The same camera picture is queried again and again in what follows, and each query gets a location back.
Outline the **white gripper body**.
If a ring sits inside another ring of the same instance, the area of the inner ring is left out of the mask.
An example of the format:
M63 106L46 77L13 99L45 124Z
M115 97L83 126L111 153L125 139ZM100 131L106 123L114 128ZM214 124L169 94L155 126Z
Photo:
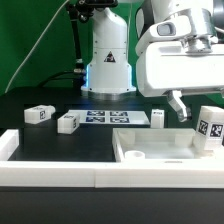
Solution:
M224 90L224 44L211 53L187 54L179 41L150 44L136 63L136 79L145 97L179 90L183 95Z

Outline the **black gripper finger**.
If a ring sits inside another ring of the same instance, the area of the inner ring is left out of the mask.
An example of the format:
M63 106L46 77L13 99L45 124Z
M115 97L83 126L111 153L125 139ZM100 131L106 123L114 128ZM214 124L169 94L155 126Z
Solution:
M179 90L169 91L167 100L169 105L177 113L180 122L186 122L191 119L191 110L181 100L182 93Z

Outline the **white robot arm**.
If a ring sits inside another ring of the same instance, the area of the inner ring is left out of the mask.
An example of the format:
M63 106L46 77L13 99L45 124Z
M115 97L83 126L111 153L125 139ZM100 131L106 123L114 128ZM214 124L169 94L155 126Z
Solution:
M136 67L128 63L128 26L109 3L93 3L93 56L84 95L117 100L140 92L165 96L181 122L191 116L184 95L224 97L224 0L140 0Z

